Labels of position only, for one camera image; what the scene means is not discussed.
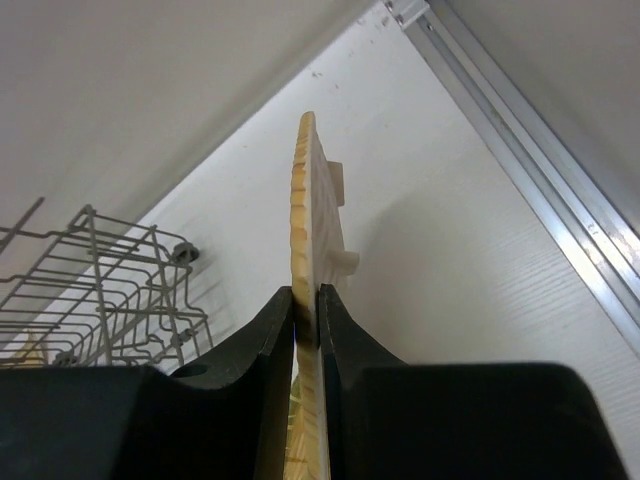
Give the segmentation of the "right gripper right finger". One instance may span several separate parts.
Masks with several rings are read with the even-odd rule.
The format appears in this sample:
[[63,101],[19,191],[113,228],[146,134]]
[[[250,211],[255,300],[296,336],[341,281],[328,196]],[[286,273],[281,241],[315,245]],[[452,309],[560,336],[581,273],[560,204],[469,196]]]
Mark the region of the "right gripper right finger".
[[335,479],[624,479],[595,398],[550,362],[410,365],[317,295]]

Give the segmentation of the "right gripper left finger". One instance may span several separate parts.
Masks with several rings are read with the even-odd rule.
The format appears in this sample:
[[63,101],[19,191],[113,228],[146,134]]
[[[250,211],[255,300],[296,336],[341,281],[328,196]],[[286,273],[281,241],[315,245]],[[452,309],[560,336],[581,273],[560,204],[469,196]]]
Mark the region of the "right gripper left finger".
[[151,366],[1,374],[5,479],[279,479],[293,360],[282,287],[240,330],[165,374]]

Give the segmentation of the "orange rounded woven plate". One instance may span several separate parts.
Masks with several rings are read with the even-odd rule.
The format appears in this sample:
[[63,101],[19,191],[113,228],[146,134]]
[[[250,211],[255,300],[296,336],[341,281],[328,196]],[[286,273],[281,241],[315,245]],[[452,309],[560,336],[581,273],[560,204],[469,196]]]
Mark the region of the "orange rounded woven plate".
[[345,248],[340,208],[345,204],[343,164],[325,155],[312,111],[300,118],[290,191],[290,271],[306,479],[329,479],[330,459],[320,351],[317,294],[338,293],[359,265]]

